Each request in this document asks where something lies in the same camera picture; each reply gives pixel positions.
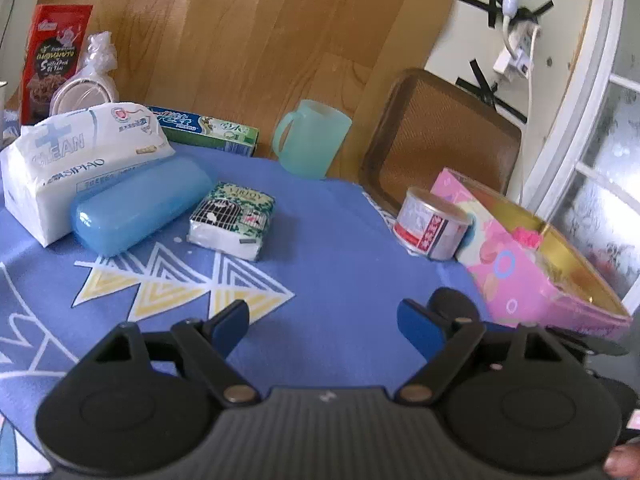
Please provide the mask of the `person hand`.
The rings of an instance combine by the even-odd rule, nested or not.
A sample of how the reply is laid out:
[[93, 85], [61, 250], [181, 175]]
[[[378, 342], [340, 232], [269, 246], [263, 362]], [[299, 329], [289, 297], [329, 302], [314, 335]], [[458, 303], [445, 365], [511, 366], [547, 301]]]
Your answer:
[[632, 439], [613, 448], [606, 459], [604, 471], [613, 479], [640, 479], [640, 442]]

